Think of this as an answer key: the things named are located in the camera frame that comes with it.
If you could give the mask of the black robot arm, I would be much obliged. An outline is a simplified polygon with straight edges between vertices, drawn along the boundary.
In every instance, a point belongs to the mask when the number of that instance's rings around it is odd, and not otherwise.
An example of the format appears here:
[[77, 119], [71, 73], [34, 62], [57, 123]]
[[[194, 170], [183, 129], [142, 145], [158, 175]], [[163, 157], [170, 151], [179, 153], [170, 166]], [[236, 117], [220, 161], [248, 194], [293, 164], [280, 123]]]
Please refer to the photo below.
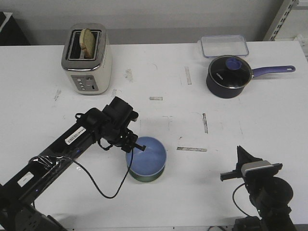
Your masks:
[[102, 111], [92, 108], [75, 115], [77, 122], [7, 183], [0, 187], [0, 224], [6, 231], [64, 231], [57, 220], [44, 215], [33, 202], [91, 145], [105, 139], [125, 152], [133, 148], [138, 136], [128, 129], [138, 113], [132, 108]]
[[295, 231], [288, 206], [294, 195], [293, 189], [288, 182], [275, 176], [283, 164], [271, 164], [254, 157], [241, 146], [237, 146], [237, 157], [235, 170], [221, 173], [220, 180], [242, 178], [249, 200], [259, 216], [246, 215], [236, 219], [232, 230]]

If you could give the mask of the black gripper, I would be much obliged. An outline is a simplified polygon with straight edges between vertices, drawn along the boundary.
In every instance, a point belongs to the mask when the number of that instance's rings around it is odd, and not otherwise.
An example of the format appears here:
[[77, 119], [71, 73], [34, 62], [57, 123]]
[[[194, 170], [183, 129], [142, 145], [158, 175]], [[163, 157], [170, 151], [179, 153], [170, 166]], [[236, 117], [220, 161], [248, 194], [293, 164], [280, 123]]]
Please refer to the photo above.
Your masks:
[[221, 181], [243, 178], [248, 190], [283, 190], [283, 180], [274, 177], [282, 169], [282, 164], [271, 164], [254, 157], [240, 145], [237, 146], [237, 158], [236, 169], [221, 173]]
[[[131, 152], [133, 149], [144, 151], [146, 146], [137, 144], [138, 136], [128, 129], [129, 123], [136, 122], [137, 119], [138, 115], [130, 115], [123, 123], [109, 122], [103, 125], [99, 130], [98, 145], [105, 151], [113, 146], [120, 147], [125, 152]], [[101, 138], [105, 139], [109, 146], [103, 147]]]

